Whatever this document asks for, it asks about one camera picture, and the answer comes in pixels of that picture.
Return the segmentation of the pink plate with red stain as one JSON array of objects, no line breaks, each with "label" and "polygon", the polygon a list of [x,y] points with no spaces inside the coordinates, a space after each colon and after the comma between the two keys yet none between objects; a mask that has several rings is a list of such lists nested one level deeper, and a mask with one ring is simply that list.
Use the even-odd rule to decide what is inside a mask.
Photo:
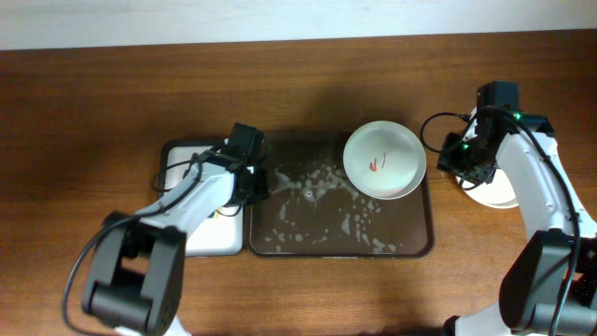
[{"label": "pink plate with red stain", "polygon": [[465,181],[461,190],[472,200],[495,209],[509,209],[518,207],[515,192],[503,170],[496,169],[493,180],[475,189],[473,184]]}]

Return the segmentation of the pale green plate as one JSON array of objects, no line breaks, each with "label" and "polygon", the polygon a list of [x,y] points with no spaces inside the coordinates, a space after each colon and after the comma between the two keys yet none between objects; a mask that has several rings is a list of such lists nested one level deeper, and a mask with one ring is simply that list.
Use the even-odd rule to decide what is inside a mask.
[{"label": "pale green plate", "polygon": [[405,126],[378,120],[364,124],[347,140],[342,163],[352,184],[379,200],[403,198],[415,191],[426,172],[419,138]]}]

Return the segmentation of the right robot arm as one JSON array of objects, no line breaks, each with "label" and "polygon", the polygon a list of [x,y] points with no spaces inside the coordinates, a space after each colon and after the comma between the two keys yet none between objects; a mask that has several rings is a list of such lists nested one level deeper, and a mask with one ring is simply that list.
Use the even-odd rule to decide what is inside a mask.
[{"label": "right robot arm", "polygon": [[529,241],[503,278],[497,303],[453,316],[444,335],[593,335],[596,332],[596,222],[565,173],[548,118],[519,108],[516,83],[477,90],[462,133],[449,133],[437,167],[463,190],[502,171]]}]

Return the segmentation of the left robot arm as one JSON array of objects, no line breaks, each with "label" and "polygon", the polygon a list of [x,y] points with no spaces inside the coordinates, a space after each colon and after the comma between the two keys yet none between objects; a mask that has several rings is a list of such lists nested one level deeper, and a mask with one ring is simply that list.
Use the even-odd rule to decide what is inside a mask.
[{"label": "left robot arm", "polygon": [[222,207],[268,198],[264,140],[236,123],[228,141],[192,154],[181,182],[157,201],[130,216],[110,214],[76,260],[92,256],[82,311],[117,332],[186,334],[176,313],[188,237]]}]

